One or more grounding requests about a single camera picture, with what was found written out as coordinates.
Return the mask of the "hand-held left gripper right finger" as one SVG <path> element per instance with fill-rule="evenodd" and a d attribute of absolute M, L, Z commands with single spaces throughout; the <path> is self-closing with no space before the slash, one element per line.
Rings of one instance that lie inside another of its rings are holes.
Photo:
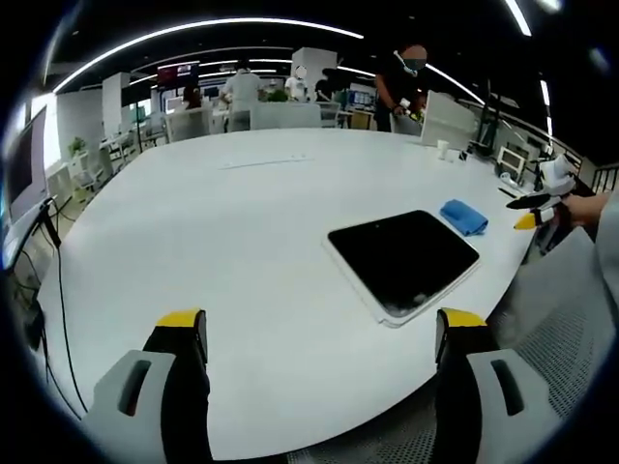
<path fill-rule="evenodd" d="M 523 463 L 552 432 L 545 379 L 485 320 L 443 307 L 436 318 L 436 463 Z"/>

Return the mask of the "person's right hand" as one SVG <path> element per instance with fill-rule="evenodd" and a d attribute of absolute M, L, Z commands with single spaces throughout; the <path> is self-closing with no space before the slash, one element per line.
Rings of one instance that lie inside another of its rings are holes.
<path fill-rule="evenodd" d="M 597 224 L 610 195 L 610 192 L 604 192 L 587 197 L 574 194 L 566 196 L 562 204 L 569 212 L 571 226 Z"/>

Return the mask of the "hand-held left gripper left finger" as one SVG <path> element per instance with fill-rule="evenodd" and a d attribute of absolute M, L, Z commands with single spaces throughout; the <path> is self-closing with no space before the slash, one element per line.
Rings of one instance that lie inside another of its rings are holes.
<path fill-rule="evenodd" d="M 212 463 L 207 429 L 207 320 L 173 311 L 140 350 L 127 352 L 94 388 L 84 428 L 114 463 Z"/>

